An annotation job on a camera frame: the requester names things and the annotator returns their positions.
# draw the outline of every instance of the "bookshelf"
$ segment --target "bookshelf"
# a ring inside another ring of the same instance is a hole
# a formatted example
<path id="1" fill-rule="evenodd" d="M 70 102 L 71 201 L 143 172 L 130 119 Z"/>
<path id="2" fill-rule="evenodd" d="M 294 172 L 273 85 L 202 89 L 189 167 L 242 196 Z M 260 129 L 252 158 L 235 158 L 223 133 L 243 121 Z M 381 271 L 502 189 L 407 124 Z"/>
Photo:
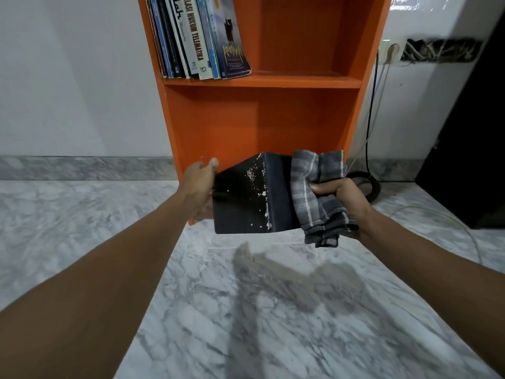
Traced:
<path id="1" fill-rule="evenodd" d="M 250 76 L 163 79 L 138 0 L 179 177 L 258 152 L 329 152 L 350 143 L 391 0 L 233 0 Z"/>

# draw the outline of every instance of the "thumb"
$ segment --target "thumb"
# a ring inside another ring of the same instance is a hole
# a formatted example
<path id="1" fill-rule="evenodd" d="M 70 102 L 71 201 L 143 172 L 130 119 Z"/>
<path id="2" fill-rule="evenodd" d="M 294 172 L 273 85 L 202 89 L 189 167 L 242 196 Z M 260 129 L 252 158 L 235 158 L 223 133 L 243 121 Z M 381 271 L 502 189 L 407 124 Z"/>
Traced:
<path id="1" fill-rule="evenodd" d="M 209 169 L 211 169 L 212 173 L 215 174 L 218 171 L 219 168 L 219 160 L 217 158 L 212 158 L 209 161 L 209 165 L 207 166 Z"/>
<path id="2" fill-rule="evenodd" d="M 330 194 L 335 193 L 338 188 L 342 187 L 345 183 L 345 178 L 335 179 L 333 181 L 328 181 L 324 183 L 312 183 L 309 182 L 309 186 L 314 192 L 314 194 L 322 195 L 322 194 Z"/>

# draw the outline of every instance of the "cloth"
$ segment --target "cloth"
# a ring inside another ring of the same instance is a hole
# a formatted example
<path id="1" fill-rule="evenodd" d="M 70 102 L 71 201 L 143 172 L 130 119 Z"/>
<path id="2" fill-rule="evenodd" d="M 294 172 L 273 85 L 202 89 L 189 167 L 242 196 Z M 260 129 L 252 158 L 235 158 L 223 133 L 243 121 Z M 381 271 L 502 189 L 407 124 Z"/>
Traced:
<path id="1" fill-rule="evenodd" d="M 318 196 L 309 182 L 322 183 L 344 178 L 344 151 L 317 154 L 297 150 L 291 160 L 291 196 L 294 210 L 305 232 L 305 243 L 337 247 L 338 237 L 359 229 L 342 202 L 335 196 Z"/>

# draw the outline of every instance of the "book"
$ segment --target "book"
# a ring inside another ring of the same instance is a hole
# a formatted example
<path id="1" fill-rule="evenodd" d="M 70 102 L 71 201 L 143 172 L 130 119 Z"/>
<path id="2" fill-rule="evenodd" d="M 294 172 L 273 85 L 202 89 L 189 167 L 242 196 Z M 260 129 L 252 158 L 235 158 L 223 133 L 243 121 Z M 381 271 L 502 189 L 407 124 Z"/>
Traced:
<path id="1" fill-rule="evenodd" d="M 209 15 L 207 14 L 207 7 L 205 0 L 196 0 L 198 10 L 200 12 L 201 27 L 204 30 L 205 43 L 207 51 L 209 52 L 209 60 L 211 62 L 212 75 L 215 79 L 221 78 L 219 73 L 218 61 L 216 58 L 216 51 L 214 50 L 214 43 L 212 42 L 211 28 L 209 26 Z"/>
<path id="2" fill-rule="evenodd" d="M 175 44 L 177 46 L 176 57 L 177 57 L 177 59 L 179 61 L 179 64 L 181 66 L 181 70 L 182 70 L 182 73 L 183 73 L 182 76 L 186 77 L 186 78 L 190 78 L 191 77 L 191 71 L 189 69 L 189 66 L 188 66 L 188 63 L 187 63 L 186 54 L 184 53 L 184 48 L 183 48 L 183 45 L 181 43 L 181 38 L 180 38 L 179 30 L 177 29 L 177 23 L 176 23 L 176 19 L 175 19 L 172 3 L 170 2 L 170 0 L 165 0 L 165 5 L 167 6 L 167 11 L 168 11 L 168 17 L 169 17 L 169 20 L 170 20 L 170 24 L 172 25 L 172 32 L 174 34 L 174 40 L 175 40 Z"/>
<path id="3" fill-rule="evenodd" d="M 158 35 L 158 30 L 156 29 L 155 17 L 153 15 L 153 8 L 151 7 L 151 0 L 145 0 L 145 4 L 148 7 L 149 22 L 151 24 L 151 30 L 153 31 L 156 54 L 158 55 L 158 63 L 160 64 L 161 76 L 167 78 L 167 68 L 165 68 L 165 61 L 163 61 L 163 55 L 160 48 L 160 37 Z"/>
<path id="4" fill-rule="evenodd" d="M 190 35 L 184 0 L 170 0 L 170 5 L 174 11 L 177 30 L 179 31 L 182 47 L 184 48 L 184 53 L 186 54 L 189 71 L 192 75 L 198 76 L 199 73 L 198 68 L 196 67 L 196 53 L 194 51 L 193 39 Z"/>
<path id="5" fill-rule="evenodd" d="M 156 40 L 156 37 L 155 37 L 155 41 L 157 41 L 159 43 L 160 48 L 161 48 L 161 53 L 163 55 L 163 62 L 165 65 L 165 69 L 167 71 L 166 76 L 168 78 L 173 78 L 174 74 L 172 72 L 170 60 L 168 58 L 167 41 L 165 40 L 165 34 L 164 34 L 163 28 L 161 26 L 161 19 L 160 19 L 160 13 L 158 10 L 158 3 L 156 2 L 156 0 L 149 0 L 149 4 L 151 5 L 150 10 L 153 13 L 153 19 L 154 19 L 155 25 L 156 25 L 156 29 L 153 29 L 153 33 L 155 33 L 155 36 L 157 35 L 159 38 L 158 40 Z"/>
<path id="6" fill-rule="evenodd" d="M 157 0 L 158 10 L 160 11 L 161 26 L 165 33 L 165 39 L 167 40 L 168 58 L 170 60 L 170 65 L 172 66 L 172 71 L 174 77 L 181 77 L 181 70 L 179 63 L 177 62 L 175 46 L 173 43 L 173 33 L 172 25 L 170 24 L 170 19 L 168 16 L 167 5 L 165 5 L 165 0 Z"/>
<path id="7" fill-rule="evenodd" d="M 222 78 L 235 78 L 251 73 L 238 33 L 233 0 L 205 0 L 212 38 Z"/>
<path id="8" fill-rule="evenodd" d="M 199 79 L 207 80 L 209 78 L 214 78 L 212 75 L 209 52 L 207 51 L 207 45 L 205 44 L 204 30 L 201 27 L 200 14 L 198 12 L 196 0 L 184 0 L 184 9 L 195 53 Z"/>

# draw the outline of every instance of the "white wall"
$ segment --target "white wall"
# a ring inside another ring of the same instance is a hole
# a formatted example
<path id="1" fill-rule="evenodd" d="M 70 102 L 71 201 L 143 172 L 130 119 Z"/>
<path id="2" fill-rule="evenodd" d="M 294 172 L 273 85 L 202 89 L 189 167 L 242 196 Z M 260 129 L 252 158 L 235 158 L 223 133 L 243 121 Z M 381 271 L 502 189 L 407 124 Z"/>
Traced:
<path id="1" fill-rule="evenodd" d="M 470 36 L 486 39 L 504 6 L 505 0 L 393 0 L 383 38 Z M 474 65 L 419 63 L 405 67 L 405 63 L 400 63 L 391 67 L 376 127 L 370 136 L 369 157 L 426 158 Z M 357 155 L 365 141 L 363 120 L 368 113 L 371 90 L 372 79 L 351 156 Z"/>
<path id="2" fill-rule="evenodd" d="M 172 154 L 137 0 L 0 0 L 0 154 Z"/>

